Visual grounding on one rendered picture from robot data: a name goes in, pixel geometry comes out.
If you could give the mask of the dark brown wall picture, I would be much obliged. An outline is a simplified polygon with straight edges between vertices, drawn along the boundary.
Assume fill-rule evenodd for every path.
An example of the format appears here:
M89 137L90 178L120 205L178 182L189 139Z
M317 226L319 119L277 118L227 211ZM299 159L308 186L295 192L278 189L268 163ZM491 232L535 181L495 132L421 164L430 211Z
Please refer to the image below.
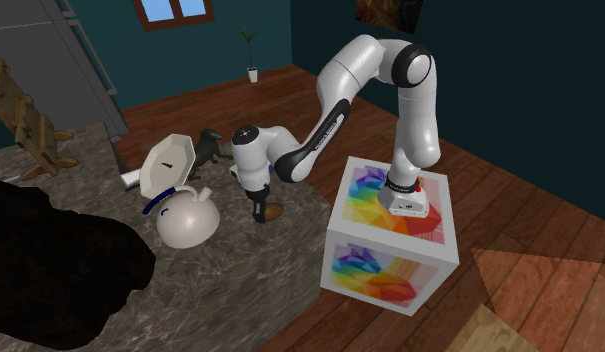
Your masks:
M424 0L357 0L355 19L414 34Z

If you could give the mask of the black shapeless lump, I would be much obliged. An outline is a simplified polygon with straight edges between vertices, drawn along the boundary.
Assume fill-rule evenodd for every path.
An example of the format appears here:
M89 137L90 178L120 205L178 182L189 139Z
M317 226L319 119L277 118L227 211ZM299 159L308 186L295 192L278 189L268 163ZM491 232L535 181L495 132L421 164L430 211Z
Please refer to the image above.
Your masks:
M85 346L148 286L155 262L128 225L56 209L40 188L0 181L0 333Z

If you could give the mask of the dark green dinosaur figure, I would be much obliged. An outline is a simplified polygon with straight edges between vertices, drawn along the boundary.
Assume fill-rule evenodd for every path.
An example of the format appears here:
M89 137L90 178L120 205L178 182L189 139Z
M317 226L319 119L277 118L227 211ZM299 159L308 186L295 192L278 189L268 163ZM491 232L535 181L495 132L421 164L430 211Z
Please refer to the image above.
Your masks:
M217 164L218 161L215 157L232 159L233 156L229 154L223 154L217 144L218 140L221 140L223 136L212 129L204 129L200 134L200 140L194 147L195 160L188 174L188 180L200 179L197 175L199 167L207 161L211 161L213 164Z

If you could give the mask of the white octagonal plate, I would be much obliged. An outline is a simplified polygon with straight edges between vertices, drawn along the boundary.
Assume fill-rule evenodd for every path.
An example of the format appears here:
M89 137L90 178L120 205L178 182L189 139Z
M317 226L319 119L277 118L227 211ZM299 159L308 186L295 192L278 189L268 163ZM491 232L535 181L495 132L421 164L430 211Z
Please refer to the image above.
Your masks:
M170 134L153 146L140 169L140 193L150 200L185 183L195 161L190 136Z

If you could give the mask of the potted plant in white pot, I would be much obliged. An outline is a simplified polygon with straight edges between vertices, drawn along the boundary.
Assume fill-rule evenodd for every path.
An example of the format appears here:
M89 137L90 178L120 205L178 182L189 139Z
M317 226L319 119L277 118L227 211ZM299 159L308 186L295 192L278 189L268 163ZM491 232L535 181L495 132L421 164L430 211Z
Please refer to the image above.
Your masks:
M249 56L249 67L247 68L248 77L251 83L256 83L258 81L258 69L254 65L252 51L251 51L251 42L255 39L259 33L257 29L249 29L246 25L238 25L237 26L239 33L244 38Z

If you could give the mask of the grey refrigerator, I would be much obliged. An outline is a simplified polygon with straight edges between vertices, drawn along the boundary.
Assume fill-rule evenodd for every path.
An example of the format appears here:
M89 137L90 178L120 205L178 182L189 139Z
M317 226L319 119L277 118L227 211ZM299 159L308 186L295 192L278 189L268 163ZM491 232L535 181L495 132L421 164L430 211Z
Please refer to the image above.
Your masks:
M128 132L117 90L70 0L0 0L0 58L57 129L102 122L113 141Z

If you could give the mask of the wooden rack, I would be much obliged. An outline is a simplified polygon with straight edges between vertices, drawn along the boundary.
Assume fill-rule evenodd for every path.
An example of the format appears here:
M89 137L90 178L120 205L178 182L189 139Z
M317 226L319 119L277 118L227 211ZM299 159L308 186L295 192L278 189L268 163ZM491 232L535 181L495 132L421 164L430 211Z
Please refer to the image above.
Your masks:
M13 133L15 143L26 149L36 165L20 176L22 181L42 174L57 176L60 169L71 168L78 160L58 155L57 142L74 137L71 132L56 130L50 119L34 106L10 75L10 68L0 59L0 120Z

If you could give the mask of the rainbow patterned robot stand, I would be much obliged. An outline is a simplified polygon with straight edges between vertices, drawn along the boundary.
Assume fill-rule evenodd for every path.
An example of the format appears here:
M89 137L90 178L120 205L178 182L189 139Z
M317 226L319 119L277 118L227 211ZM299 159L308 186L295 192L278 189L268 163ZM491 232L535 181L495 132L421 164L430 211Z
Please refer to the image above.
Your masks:
M422 171L425 218L390 214L377 200L387 163L349 157L330 216L321 287L412 316L459 265L445 175Z

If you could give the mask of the brown framed window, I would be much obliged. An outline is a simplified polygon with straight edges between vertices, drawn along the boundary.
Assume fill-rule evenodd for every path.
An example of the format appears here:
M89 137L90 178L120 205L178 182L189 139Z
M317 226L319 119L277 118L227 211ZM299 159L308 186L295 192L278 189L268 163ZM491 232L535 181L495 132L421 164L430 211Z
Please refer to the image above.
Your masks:
M146 32L215 21L212 0L132 0Z

